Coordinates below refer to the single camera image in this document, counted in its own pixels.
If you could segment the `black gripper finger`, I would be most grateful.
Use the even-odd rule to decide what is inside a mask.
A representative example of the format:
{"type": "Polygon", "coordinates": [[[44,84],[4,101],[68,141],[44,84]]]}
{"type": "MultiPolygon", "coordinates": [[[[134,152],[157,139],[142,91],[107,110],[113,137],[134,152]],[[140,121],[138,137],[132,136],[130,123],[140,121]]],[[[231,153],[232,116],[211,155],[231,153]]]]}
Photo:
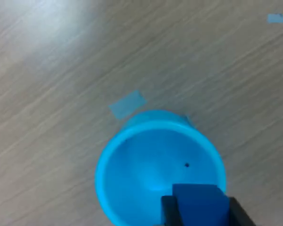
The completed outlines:
{"type": "Polygon", "coordinates": [[[177,198],[172,195],[161,197],[162,225],[182,226],[182,218],[178,209],[177,198]]]}
{"type": "Polygon", "coordinates": [[[229,204],[229,226],[256,226],[237,199],[230,197],[229,204]]]}

